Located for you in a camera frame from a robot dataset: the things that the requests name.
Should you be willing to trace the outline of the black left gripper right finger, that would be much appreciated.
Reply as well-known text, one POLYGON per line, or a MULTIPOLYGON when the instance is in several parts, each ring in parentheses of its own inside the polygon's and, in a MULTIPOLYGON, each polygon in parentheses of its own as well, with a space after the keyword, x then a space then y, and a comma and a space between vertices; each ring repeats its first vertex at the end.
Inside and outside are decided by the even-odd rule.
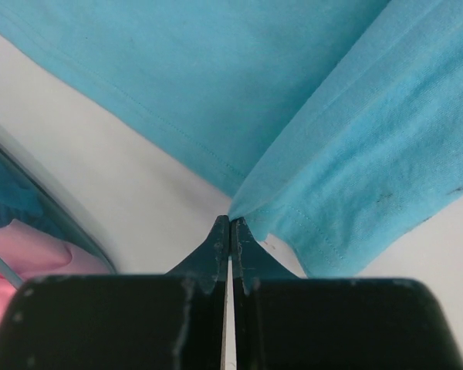
POLYGON ((240 369, 463 369, 437 299, 407 278, 295 276, 231 222, 240 369))

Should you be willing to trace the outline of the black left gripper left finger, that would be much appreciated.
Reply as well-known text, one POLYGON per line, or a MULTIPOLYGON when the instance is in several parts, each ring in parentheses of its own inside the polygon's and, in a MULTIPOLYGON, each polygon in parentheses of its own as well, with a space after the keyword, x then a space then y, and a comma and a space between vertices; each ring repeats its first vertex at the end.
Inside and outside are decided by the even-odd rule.
POLYGON ((219 369, 230 223, 166 274, 27 281, 0 324, 0 369, 219 369))

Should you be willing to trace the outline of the teal t-shirt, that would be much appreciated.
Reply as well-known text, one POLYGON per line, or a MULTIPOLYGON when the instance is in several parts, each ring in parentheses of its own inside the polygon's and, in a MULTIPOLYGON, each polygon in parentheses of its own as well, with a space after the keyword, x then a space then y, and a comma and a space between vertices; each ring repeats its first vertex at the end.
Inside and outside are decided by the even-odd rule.
POLYGON ((310 277, 463 196, 463 1, 0 1, 0 35, 310 277))

